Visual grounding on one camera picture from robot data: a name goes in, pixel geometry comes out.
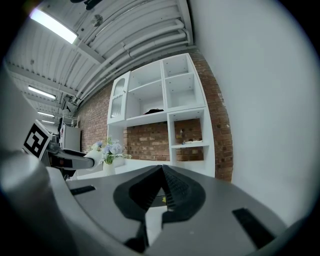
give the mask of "ceiling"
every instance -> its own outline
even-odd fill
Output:
[[[38,111],[55,115],[54,122],[63,114],[66,107],[64,99],[73,101],[74,104],[69,102],[67,105],[75,110],[101,87],[134,66],[193,45],[186,0],[102,0],[92,10],[86,10],[83,2],[45,0],[38,8],[75,32],[78,35],[76,41],[70,44],[29,19],[12,43],[5,64],[13,81],[32,106]],[[98,27],[92,24],[95,15],[103,18]],[[176,26],[177,19],[184,24],[182,30],[149,36],[123,53],[114,55],[145,35]],[[135,56],[130,55],[150,42],[169,36],[175,39],[148,47]],[[127,55],[129,59],[121,61]],[[106,75],[99,78],[108,67],[110,70]],[[55,95],[56,100],[30,91],[29,85]]]

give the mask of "corrugated metal ceiling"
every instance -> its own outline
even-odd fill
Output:
[[[29,19],[21,28],[6,56],[9,70],[15,66],[15,70],[10,70],[9,73],[21,92],[33,97],[30,102],[35,108],[48,113],[62,114],[62,110],[56,106],[62,103],[62,99],[67,95],[65,92],[71,97],[74,96],[100,64],[124,44],[153,31],[175,25],[175,19],[183,20],[179,2],[183,1],[103,0],[95,8],[87,11],[83,3],[46,0],[40,9],[77,33],[81,42],[69,44],[46,27]],[[103,17],[103,23],[99,27],[94,27],[91,23],[94,15]],[[152,40],[177,33],[159,35]],[[79,50],[81,44],[88,48],[89,56]],[[27,76],[25,73],[21,75],[19,70],[28,71]],[[28,85],[56,95],[56,101],[28,90]],[[56,106],[47,105],[43,101],[37,102],[34,97],[45,98]]]

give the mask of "arched glass cabinet door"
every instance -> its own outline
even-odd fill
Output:
[[[125,73],[113,82],[109,101],[108,124],[124,121],[126,118],[126,101],[130,73],[130,71]]]

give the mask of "white pipe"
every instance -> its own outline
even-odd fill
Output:
[[[165,50],[167,48],[172,48],[172,47],[176,47],[176,46],[179,46],[179,45],[185,45],[185,44],[188,44],[189,41],[182,41],[182,42],[175,42],[175,43],[172,43],[172,44],[168,44],[168,45],[165,45],[165,46],[162,46],[160,48],[157,48],[157,49],[153,49],[143,55],[140,55],[139,57],[127,62],[125,65],[121,66],[120,68],[118,68],[117,70],[113,71],[112,73],[110,73],[108,76],[105,77],[105,79],[103,81],[101,81],[99,84],[97,84],[95,87],[93,87],[82,99],[78,99],[78,101],[76,102],[77,105],[79,105],[82,101],[84,101],[98,86],[101,85],[101,83],[103,82],[106,82],[106,80],[108,78],[110,78],[111,76],[113,76],[114,74],[120,72],[121,70],[123,70],[124,68],[126,68],[127,66],[131,65],[132,63],[144,58],[144,57],[147,57],[149,55],[152,55],[156,52],[160,52],[162,50]]]
[[[159,29],[155,32],[151,32],[149,34],[146,34],[142,37],[140,37],[137,40],[134,40],[133,42],[129,43],[128,45],[125,45],[123,48],[121,48],[120,50],[118,50],[117,52],[115,52],[113,55],[111,55],[109,58],[107,58],[93,73],[92,75],[88,78],[88,80],[82,85],[82,87],[80,88],[80,90],[77,92],[76,96],[72,99],[72,102],[75,102],[76,99],[80,96],[81,92],[84,90],[84,88],[88,85],[88,83],[90,83],[90,81],[106,66],[108,65],[111,61],[113,61],[115,58],[117,58],[118,56],[120,56],[121,54],[123,54],[125,51],[129,50],[130,48],[137,46],[138,44],[151,39],[153,37],[171,32],[171,31],[175,31],[175,30],[179,30],[179,29],[183,29],[185,27],[185,25],[178,19],[175,20],[176,25],[173,26],[168,26],[162,29]]]
[[[98,81],[98,85],[101,84],[101,79],[104,78],[104,76],[106,76],[111,70],[115,69],[118,65],[120,65],[121,63],[125,62],[126,60],[129,60],[130,58],[134,57],[135,55],[144,52],[150,48],[153,48],[157,45],[161,45],[164,43],[168,43],[174,40],[178,40],[178,39],[183,39],[185,38],[187,35],[186,33],[179,33],[179,34],[175,34],[175,35],[170,35],[158,40],[155,40],[153,42],[147,43],[146,45],[132,51],[130,54],[126,54],[124,57],[122,57],[121,59],[119,59],[118,61],[116,61],[115,63],[113,63],[111,66],[109,66],[105,71],[103,71],[100,75],[99,75],[99,80]],[[84,93],[81,95],[81,97],[79,98],[80,100],[82,100],[84,98],[84,96],[96,85],[97,83],[94,81],[90,84],[90,86],[88,86],[88,88],[84,91]]]

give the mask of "fluorescent light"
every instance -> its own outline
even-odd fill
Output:
[[[45,120],[42,120],[42,122],[50,123],[50,124],[54,124],[55,123],[55,122],[50,122],[50,121],[45,121]]]
[[[41,95],[47,96],[47,97],[49,97],[51,99],[56,99],[55,95],[47,93],[47,92],[45,92],[43,90],[36,89],[36,88],[34,88],[34,87],[30,86],[30,85],[28,86],[28,88],[29,88],[30,91],[33,91],[33,92],[35,92],[37,94],[41,94]]]
[[[56,33],[58,36],[62,37],[70,44],[76,40],[77,35],[73,33],[71,30],[66,28],[60,22],[56,21],[54,18],[49,16],[48,14],[44,13],[41,10],[34,9],[30,13],[30,18],[36,22],[39,22],[41,25],[45,26],[46,28],[50,29],[52,32]]]
[[[52,118],[55,117],[53,114],[42,113],[42,112],[39,112],[39,111],[38,111],[38,113],[39,113],[40,115],[45,115],[45,116],[49,116],[49,117],[52,117]]]

